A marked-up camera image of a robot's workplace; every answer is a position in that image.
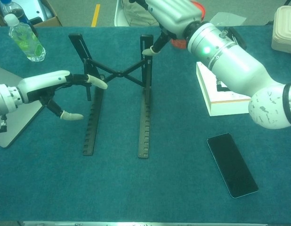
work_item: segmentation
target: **chair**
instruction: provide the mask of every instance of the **chair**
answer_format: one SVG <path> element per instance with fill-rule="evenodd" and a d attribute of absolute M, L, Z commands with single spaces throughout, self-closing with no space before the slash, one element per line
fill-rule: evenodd
<path fill-rule="evenodd" d="M 123 12 L 122 0 L 117 0 L 116 11 L 114 17 L 114 26 L 115 27 L 128 27 L 128 21 Z"/>

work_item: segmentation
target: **green indicator light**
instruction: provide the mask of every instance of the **green indicator light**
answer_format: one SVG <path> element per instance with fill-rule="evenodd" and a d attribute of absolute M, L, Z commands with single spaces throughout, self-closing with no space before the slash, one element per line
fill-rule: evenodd
<path fill-rule="evenodd" d="M 205 53 L 205 54 L 210 53 L 210 47 L 205 47 L 205 48 L 203 49 L 203 53 Z"/>

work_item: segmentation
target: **plastic container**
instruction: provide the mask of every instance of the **plastic container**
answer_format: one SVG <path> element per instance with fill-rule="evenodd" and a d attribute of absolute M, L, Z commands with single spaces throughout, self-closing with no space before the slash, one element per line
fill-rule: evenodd
<path fill-rule="evenodd" d="M 279 7 L 275 13 L 271 47 L 291 53 L 291 6 Z"/>
<path fill-rule="evenodd" d="M 24 13 L 23 8 L 19 4 L 13 2 L 12 0 L 1 0 L 1 2 L 3 4 L 2 5 L 3 16 L 6 16 L 7 14 L 10 13 L 14 14 L 20 22 L 28 24 L 31 27 L 33 33 L 36 36 L 38 36 L 36 29 L 34 28 L 32 23 L 28 20 L 27 16 Z"/>
<path fill-rule="evenodd" d="M 205 17 L 205 8 L 203 5 L 201 5 L 200 3 L 196 2 L 196 1 L 191 1 L 198 9 L 200 9 L 202 11 L 202 17 L 201 20 L 204 20 Z M 186 49 L 186 40 L 180 40 L 180 39 L 171 39 L 170 42 L 172 43 L 172 45 L 176 48 L 180 48 L 180 49 Z"/>
<path fill-rule="evenodd" d="M 4 20 L 10 26 L 9 36 L 16 42 L 31 61 L 42 61 L 46 51 L 28 24 L 19 22 L 14 14 L 7 14 Z"/>

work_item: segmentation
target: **beige container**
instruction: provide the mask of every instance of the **beige container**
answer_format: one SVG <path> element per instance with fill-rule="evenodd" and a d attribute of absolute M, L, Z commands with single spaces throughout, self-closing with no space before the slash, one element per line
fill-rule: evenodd
<path fill-rule="evenodd" d="M 271 47 L 291 53 L 291 6 L 279 7 L 275 13 Z"/>

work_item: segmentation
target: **black metal stand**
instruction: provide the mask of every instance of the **black metal stand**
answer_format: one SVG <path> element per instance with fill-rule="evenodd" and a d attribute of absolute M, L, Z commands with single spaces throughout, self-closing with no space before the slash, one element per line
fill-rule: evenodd
<path fill-rule="evenodd" d="M 152 35 L 142 35 L 140 37 L 140 55 L 141 60 L 123 72 L 116 72 L 105 65 L 94 61 L 88 51 L 85 41 L 81 34 L 70 34 L 69 38 L 79 54 L 83 64 L 84 73 L 102 79 L 104 82 L 109 82 L 116 77 L 124 77 L 142 87 L 142 102 L 141 102 L 141 118 L 140 118 L 140 135 L 139 135 L 139 158 L 149 157 L 149 142 L 150 142 L 150 103 L 151 103 L 151 84 L 152 84 L 152 66 L 153 57 L 144 56 L 142 51 L 150 48 L 153 45 Z M 129 74 L 141 67 L 142 80 L 138 80 Z M 100 75 L 98 69 L 100 68 L 110 75 L 105 77 Z M 91 100 L 90 86 L 86 87 L 87 99 Z M 90 109 L 89 121 L 83 147 L 83 155 L 92 155 L 94 152 L 94 144 L 97 134 L 97 125 L 100 114 L 100 109 L 103 101 L 104 90 L 95 88 L 95 95 Z"/>

